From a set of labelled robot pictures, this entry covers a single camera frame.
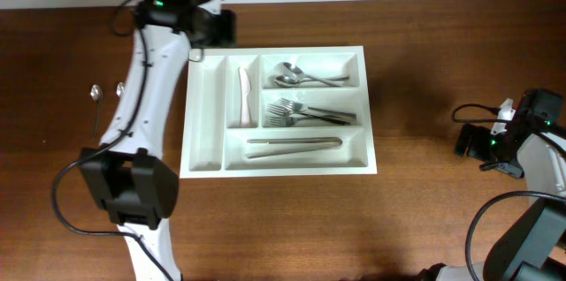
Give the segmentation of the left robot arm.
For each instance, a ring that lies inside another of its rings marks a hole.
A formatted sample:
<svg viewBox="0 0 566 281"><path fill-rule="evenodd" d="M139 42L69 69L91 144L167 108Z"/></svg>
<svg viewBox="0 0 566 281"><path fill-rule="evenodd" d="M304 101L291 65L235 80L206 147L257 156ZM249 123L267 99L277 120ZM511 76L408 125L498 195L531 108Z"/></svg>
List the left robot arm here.
<svg viewBox="0 0 566 281"><path fill-rule="evenodd" d="M170 234L180 178L162 160L164 128L191 50L235 44L235 15L222 1L137 0L125 90L98 148L80 152L80 173L126 240L138 280L182 278Z"/></svg>

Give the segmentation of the white plastic butter knife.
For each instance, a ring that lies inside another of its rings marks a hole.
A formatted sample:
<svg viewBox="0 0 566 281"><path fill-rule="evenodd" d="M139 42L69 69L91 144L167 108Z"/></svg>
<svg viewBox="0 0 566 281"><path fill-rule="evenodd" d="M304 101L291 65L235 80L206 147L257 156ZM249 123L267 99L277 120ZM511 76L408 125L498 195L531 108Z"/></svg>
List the white plastic butter knife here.
<svg viewBox="0 0 566 281"><path fill-rule="evenodd" d="M249 101L248 101L248 96L251 92L251 84L245 67L240 67L238 69L238 73L239 73L240 87L241 87L240 124L242 128L247 128L251 126L251 117L250 117Z"/></svg>

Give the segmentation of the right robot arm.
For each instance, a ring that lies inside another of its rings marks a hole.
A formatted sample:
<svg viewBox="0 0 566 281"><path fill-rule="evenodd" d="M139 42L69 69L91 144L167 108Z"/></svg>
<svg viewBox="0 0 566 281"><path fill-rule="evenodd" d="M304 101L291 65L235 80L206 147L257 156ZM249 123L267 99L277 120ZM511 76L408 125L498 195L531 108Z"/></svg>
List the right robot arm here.
<svg viewBox="0 0 566 281"><path fill-rule="evenodd" d="M561 95L544 88L528 89L521 101L508 99L490 108L492 118L460 119L455 153L481 162L480 170L496 170L524 179L526 189L487 201L468 228L462 267L438 263L422 270L419 280L555 280L565 266L551 258L565 246L565 129L559 125ZM473 262L471 244L481 217L497 202L527 197L529 208L495 242L482 262Z"/></svg>

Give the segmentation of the silver fork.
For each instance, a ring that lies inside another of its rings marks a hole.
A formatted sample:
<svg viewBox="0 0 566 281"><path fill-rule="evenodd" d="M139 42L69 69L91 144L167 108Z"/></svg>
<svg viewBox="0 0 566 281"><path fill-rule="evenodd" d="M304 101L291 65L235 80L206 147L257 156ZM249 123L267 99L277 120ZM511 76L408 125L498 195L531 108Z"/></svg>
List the silver fork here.
<svg viewBox="0 0 566 281"><path fill-rule="evenodd" d="M323 114L327 114L327 115L331 115L331 116L335 116L335 117L339 117L339 118L345 118L345 119L350 119L350 120L357 119L357 115L355 113L339 111L339 110L328 110L328 109L316 108L316 107L308 106L306 104L299 103L299 102L296 102L296 101L291 101L291 100L288 100L288 99L285 99L285 98L279 98L278 104L282 105L286 109L289 109L293 112L313 111L313 112L323 113Z"/></svg>
<svg viewBox="0 0 566 281"><path fill-rule="evenodd" d="M292 111L290 109L287 109L286 107L277 105L277 104L269 104L267 106L267 110L274 115L280 116L280 117L292 117L293 115L301 115L303 117L307 117L307 118L314 118L314 119L319 119L325 122L329 122L332 124L336 124L336 125L349 125L348 121L345 121L343 119L339 119L339 118L330 118L327 116L320 116L320 115L315 115L315 114L309 114L309 113L304 113L304 112L295 112Z"/></svg>
<svg viewBox="0 0 566 281"><path fill-rule="evenodd" d="M333 125L350 125L349 122L344 120L315 116L304 116L299 118L294 118L291 116L268 116L265 118L265 126L269 127L291 127L299 125L301 122L325 122Z"/></svg>

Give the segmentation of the large silver spoon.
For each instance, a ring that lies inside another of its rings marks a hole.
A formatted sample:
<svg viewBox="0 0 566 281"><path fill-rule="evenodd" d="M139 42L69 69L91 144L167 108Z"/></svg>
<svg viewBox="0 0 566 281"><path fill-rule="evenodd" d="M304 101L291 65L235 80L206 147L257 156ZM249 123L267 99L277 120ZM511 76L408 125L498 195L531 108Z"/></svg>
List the large silver spoon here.
<svg viewBox="0 0 566 281"><path fill-rule="evenodd" d="M282 69L282 72L283 72L282 75L286 75L286 76L291 77L295 80L303 80L304 78L312 78L314 80L317 80L317 82L322 83L322 84L327 85L327 86L330 86L330 87L340 87L339 82L331 82L331 81L328 81L328 79L325 79L325 78L318 78L318 77L306 74L298 66L293 65L293 64L288 63L288 62L281 63L279 67Z"/></svg>
<svg viewBox="0 0 566 281"><path fill-rule="evenodd" d="M275 76L272 80L273 80L273 82L276 86L285 87L285 88L299 87L301 84L304 84L304 83L317 82L317 80L314 80L312 78L304 78L303 80L295 80L295 79L288 77L286 75ZM342 81L347 81L347 80L349 80L349 76L338 76L338 77L328 79L328 81L331 81L331 82L342 82Z"/></svg>

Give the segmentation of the small teaspoon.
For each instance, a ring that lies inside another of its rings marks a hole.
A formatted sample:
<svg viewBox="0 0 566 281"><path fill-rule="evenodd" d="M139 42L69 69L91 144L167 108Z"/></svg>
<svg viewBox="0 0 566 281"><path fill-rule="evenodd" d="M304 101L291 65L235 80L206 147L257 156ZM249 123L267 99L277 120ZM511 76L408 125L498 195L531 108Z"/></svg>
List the small teaspoon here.
<svg viewBox="0 0 566 281"><path fill-rule="evenodd" d="M94 84L91 87L90 96L96 105L96 114L95 114L95 121L94 121L93 134L92 134L92 138L95 139L97 136L98 126L99 126L100 110L103 100L103 90L99 85Z"/></svg>
<svg viewBox="0 0 566 281"><path fill-rule="evenodd" d="M116 95L117 95L118 98L120 98L120 97L124 94L124 92L125 92L125 87L126 87L126 85L125 85L124 82L119 82L119 83L118 83L118 85L117 85L117 87L116 87Z"/></svg>

